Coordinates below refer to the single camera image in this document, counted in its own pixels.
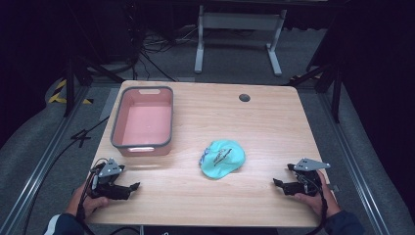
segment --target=table leg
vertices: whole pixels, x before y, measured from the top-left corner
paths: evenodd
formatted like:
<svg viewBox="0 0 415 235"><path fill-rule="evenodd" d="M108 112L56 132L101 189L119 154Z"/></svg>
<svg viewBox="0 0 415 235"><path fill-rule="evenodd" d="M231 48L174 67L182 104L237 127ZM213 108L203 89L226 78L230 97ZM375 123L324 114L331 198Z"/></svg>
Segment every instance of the table leg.
<svg viewBox="0 0 415 235"><path fill-rule="evenodd" d="M204 6L199 8L199 23L198 23L198 50L196 52L195 73L202 72L202 65L204 62Z"/></svg>
<svg viewBox="0 0 415 235"><path fill-rule="evenodd" d="M275 26L275 33L274 33L274 39L271 43L266 44L266 50L268 51L269 60L271 61L272 69L274 70L274 74L276 76L281 76L281 68L280 64L278 63L277 55L275 54L275 48L277 47L278 38L281 34L281 29L283 28L284 20L287 14L287 10L281 11L280 19Z"/></svg>

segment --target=wire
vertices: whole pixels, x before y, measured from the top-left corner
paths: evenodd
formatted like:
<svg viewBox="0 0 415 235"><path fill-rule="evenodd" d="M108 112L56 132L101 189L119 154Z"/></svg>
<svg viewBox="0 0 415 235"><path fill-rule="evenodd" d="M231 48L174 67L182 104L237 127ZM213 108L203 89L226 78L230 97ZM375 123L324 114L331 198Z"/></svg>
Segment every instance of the wire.
<svg viewBox="0 0 415 235"><path fill-rule="evenodd" d="M120 73L120 72L123 72L123 71L128 71L131 68L134 68L134 64L132 64L132 63L131 64L127 64L126 66L123 66L121 68L114 69L114 70L109 70L109 71L112 72L112 73L117 74L117 73ZM105 76L104 74L102 74L102 73L100 73L100 72L98 72L96 70L87 70L87 71L91 75L95 75L95 76Z"/></svg>
<svg viewBox="0 0 415 235"><path fill-rule="evenodd" d="M141 55L144 56L144 58L146 58L154 67L156 67L156 69L158 69L165 77L167 77L168 79L172 80L172 81L177 81L176 79L174 79L173 77L167 75L164 71L162 71L152 60L150 60L150 57L146 54L144 54L143 52L140 52Z"/></svg>
<svg viewBox="0 0 415 235"><path fill-rule="evenodd" d="M132 79L137 80L137 71L135 71L135 65L132 66Z"/></svg>
<svg viewBox="0 0 415 235"><path fill-rule="evenodd" d="M93 167L97 166L98 161L101 161L101 160L104 160L104 161L108 162L108 159L101 158L101 159L99 159L99 160L95 161L95 163L94 163L94 166L93 166Z"/></svg>
<svg viewBox="0 0 415 235"><path fill-rule="evenodd" d="M85 219L85 208L83 207L83 203L85 202L85 199L87 197L86 190L88 189L88 186L91 184L91 180L94 177L95 172L91 170L89 173L88 179L86 180L85 186L82 191L82 195L79 199L79 204L76 210L76 221L82 225L83 230L89 234L89 235L95 235L95 233L86 225L84 219Z"/></svg>
<svg viewBox="0 0 415 235"><path fill-rule="evenodd" d="M143 47L144 47L145 51L148 52L148 53L158 53L158 52L166 52L166 51L170 50L171 48L173 48L175 46L183 45L185 43L188 43L189 41L197 42L195 40L192 40L192 38L193 38L195 32L197 31L197 29L198 28L195 27L191 31L186 33L186 35L184 35L183 37L174 39L173 44L169 44L168 40L163 39L159 35L149 34L149 35L147 35L147 37L151 37L151 39L147 39L147 37L146 37L144 39L144 41L149 41L149 42L144 43ZM148 48L148 46L155 46L155 45L159 45L159 44L160 44L160 47L158 49Z"/></svg>
<svg viewBox="0 0 415 235"><path fill-rule="evenodd" d="M321 197L322 207L321 207L320 224L314 230L312 230L311 232L306 234L306 235L314 235L314 234L317 234L324 227L324 224L326 223L326 216L327 216L327 209L328 209L327 201L324 198L324 193L323 193L323 189L321 188L321 186L318 186L314 181L308 179L304 175L300 175L300 179L303 179L303 180L311 183L315 188L317 188L318 193L320 194L320 197Z"/></svg>
<svg viewBox="0 0 415 235"><path fill-rule="evenodd" d="M144 66L144 71L147 73L147 80L149 80L149 78L150 78L150 73L147 71L146 64L144 64L144 62L143 62L141 59L139 59L139 60L140 60L140 62L141 62L141 63L143 63L143 66Z"/></svg>
<svg viewBox="0 0 415 235"><path fill-rule="evenodd" d="M49 172L51 171L52 167L55 165L55 163L58 161L58 159L61 157L61 155L68 149L70 148L74 143L76 143L78 140L82 139L87 133L89 133L90 131L92 131L93 129L95 129L97 126L99 126L100 124L102 124L104 121L106 121L109 117L106 117L105 119L101 120L98 124L94 125L92 128L88 129L85 131L85 133L83 135L77 136L76 139L74 139L72 142L70 142L65 148L64 150L52 161L52 163L48 166L48 168L46 169L45 172L45 176L41 179L40 183L39 183L39 187L36 189L36 192L34 193L33 196L33 200L30 203L30 207L29 207L29 211L27 214L27 218L25 220L24 223L24 229L23 229L23 235L26 234L27 228L28 228L28 224L30 222L30 216L31 213L33 211L33 207L34 207L34 203L36 202L37 196L39 194L40 188L42 187L43 183L45 182L45 179L47 177L47 175L49 174Z"/></svg>
<svg viewBox="0 0 415 235"><path fill-rule="evenodd" d="M118 233L122 230L131 230L131 231L136 232L137 234L140 234L140 231L138 231L137 229L135 229L133 227L121 227L121 228L117 229L116 231L112 232L110 235L115 235L116 233Z"/></svg>

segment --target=round hole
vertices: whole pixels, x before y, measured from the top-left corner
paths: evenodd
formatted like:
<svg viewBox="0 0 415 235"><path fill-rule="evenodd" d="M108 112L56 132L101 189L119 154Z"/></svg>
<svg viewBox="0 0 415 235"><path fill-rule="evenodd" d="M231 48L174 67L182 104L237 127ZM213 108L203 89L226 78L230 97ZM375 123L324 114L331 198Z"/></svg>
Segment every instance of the round hole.
<svg viewBox="0 0 415 235"><path fill-rule="evenodd" d="M251 99L251 97L250 97L249 95L247 95L247 94L241 94L241 95L239 96L239 99L240 99L242 102L249 102L249 101L250 101L250 99Z"/></svg>

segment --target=teal cloth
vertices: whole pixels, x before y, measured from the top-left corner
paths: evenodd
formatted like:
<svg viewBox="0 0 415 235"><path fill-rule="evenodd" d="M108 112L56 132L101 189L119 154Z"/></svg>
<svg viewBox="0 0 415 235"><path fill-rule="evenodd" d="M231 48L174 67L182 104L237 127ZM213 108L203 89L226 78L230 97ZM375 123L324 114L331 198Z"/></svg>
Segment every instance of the teal cloth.
<svg viewBox="0 0 415 235"><path fill-rule="evenodd" d="M213 179L220 179L241 167L245 162L245 152L233 140L216 140L205 149L200 165L202 172Z"/></svg>

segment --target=dark background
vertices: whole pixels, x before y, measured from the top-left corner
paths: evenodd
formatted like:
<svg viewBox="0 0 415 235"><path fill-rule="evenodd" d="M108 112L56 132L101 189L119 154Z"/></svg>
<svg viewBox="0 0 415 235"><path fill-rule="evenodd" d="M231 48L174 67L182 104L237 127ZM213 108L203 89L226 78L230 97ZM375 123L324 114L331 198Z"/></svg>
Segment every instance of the dark background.
<svg viewBox="0 0 415 235"><path fill-rule="evenodd" d="M365 2L367 10L336 17L313 64L333 62L339 55L334 48L342 49L346 90L379 159L414 217L415 8L405 1ZM180 26L195 23L194 8L158 6L141 14L145 18L137 24L172 36ZM174 19L169 25L166 16ZM332 18L291 11L286 27L324 28ZM129 29L131 24L119 2L4 1L0 9L0 147L44 109L45 93L62 77L70 55L83 55L97 64L134 56Z"/></svg>

